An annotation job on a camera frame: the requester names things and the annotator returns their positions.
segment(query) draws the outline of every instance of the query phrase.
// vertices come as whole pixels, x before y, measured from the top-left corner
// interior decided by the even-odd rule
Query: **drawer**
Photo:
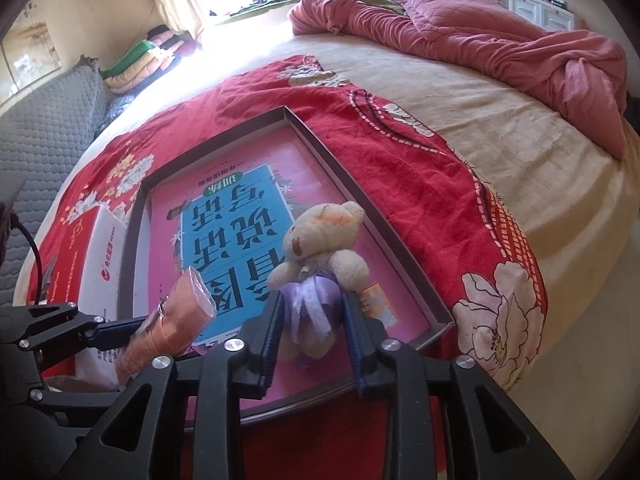
[[[525,20],[540,24],[540,4],[532,0],[511,0],[510,7],[513,12]]]
[[[574,17],[562,12],[562,9],[542,8],[542,23],[546,30],[574,30]]]

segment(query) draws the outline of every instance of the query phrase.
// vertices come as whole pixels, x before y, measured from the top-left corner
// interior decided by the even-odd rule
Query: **plastic wrapper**
[[[118,357],[116,373],[120,384],[154,357],[183,354],[215,317],[216,306],[200,273],[188,267]]]

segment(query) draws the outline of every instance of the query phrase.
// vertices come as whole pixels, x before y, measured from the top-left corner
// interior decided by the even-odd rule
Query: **painting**
[[[35,2],[27,4],[7,33],[2,42],[2,56],[12,79],[10,86],[14,90],[22,90],[62,67],[47,24]]]
[[[9,72],[9,67],[4,62],[0,48],[0,105],[18,91]]]

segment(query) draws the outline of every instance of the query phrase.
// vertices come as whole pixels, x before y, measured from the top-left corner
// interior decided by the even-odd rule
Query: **logo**
[[[73,245],[76,243],[76,239],[78,239],[78,237],[80,236],[82,229],[82,217],[79,217],[78,223],[74,225],[74,230],[71,231],[71,243],[69,244],[70,247],[73,247]]]
[[[104,261],[102,263],[102,271],[100,274],[105,282],[108,282],[111,279],[111,273],[109,272],[109,267],[111,267],[111,255],[113,254],[113,237],[116,234],[116,228],[111,228],[111,237],[107,242],[106,254],[104,257]]]
[[[236,171],[234,174],[226,176],[221,180],[214,182],[210,186],[207,186],[203,191],[203,196],[211,196],[214,193],[219,192],[222,189],[225,189],[227,186],[231,186],[231,184],[235,184],[242,178],[243,173],[241,171]]]

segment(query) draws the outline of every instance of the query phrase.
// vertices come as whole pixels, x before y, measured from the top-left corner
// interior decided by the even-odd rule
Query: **folded clothes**
[[[164,56],[162,56],[160,48],[156,46],[151,50],[147,50],[136,62],[121,74],[105,79],[104,83],[111,89],[120,88],[135,78],[135,76],[137,76],[145,66],[157,58],[164,59]]]
[[[184,45],[179,46],[175,53],[182,57],[191,56],[198,49],[198,43],[195,41],[185,41]]]
[[[164,48],[164,50],[166,50],[167,52],[171,52],[171,53],[173,54],[176,50],[178,50],[178,49],[179,49],[181,46],[183,46],[183,45],[184,45],[184,40],[178,40],[178,41],[176,41],[174,44],[172,44],[171,46],[169,46],[169,47],[163,47],[163,48]]]
[[[126,85],[121,86],[119,88],[112,88],[111,91],[116,95],[126,94],[127,92],[133,90],[136,86],[142,83],[145,79],[147,79],[150,75],[152,75],[156,70],[160,68],[162,62],[164,61],[164,57],[155,57],[149,62],[131,81],[129,81]]]
[[[155,36],[157,36],[158,34],[162,34],[163,32],[166,32],[169,30],[169,27],[167,27],[164,23],[162,25],[158,25],[157,27],[152,28],[147,34],[146,34],[146,38],[148,40],[150,40],[151,38],[154,38]]]
[[[171,65],[174,59],[175,59],[175,56],[173,55],[164,56],[164,59],[162,60],[162,64],[160,65],[160,70],[166,70],[169,67],[169,65]]]
[[[169,67],[166,70],[156,70],[155,72],[152,73],[152,75],[147,77],[142,83],[140,83],[138,86],[133,88],[131,90],[130,94],[133,94],[133,95],[136,95],[136,96],[139,95],[140,92],[142,92],[149,85],[155,83],[163,75],[171,72],[171,70],[176,68],[180,64],[181,60],[182,60],[182,58],[180,56],[176,56],[175,59],[171,62],[171,64],[169,65]]]
[[[102,79],[107,79],[109,77],[113,77],[115,75],[123,73],[127,68],[129,68],[137,60],[139,60],[145,52],[148,52],[152,48],[155,48],[155,45],[150,41],[140,41],[140,43],[129,50],[125,54],[125,56],[115,65],[113,65],[111,68],[108,68],[107,70],[103,70],[102,72],[100,72],[100,74],[102,75]]]
[[[161,46],[163,43],[171,40],[175,36],[172,30],[166,30],[152,37],[149,41],[153,43],[155,46]]]
[[[174,46],[179,41],[182,41],[182,38],[180,36],[178,36],[177,34],[174,34],[172,37],[170,37],[168,40],[166,40],[162,45],[160,45],[160,48],[164,48],[165,50],[169,50],[172,46]]]

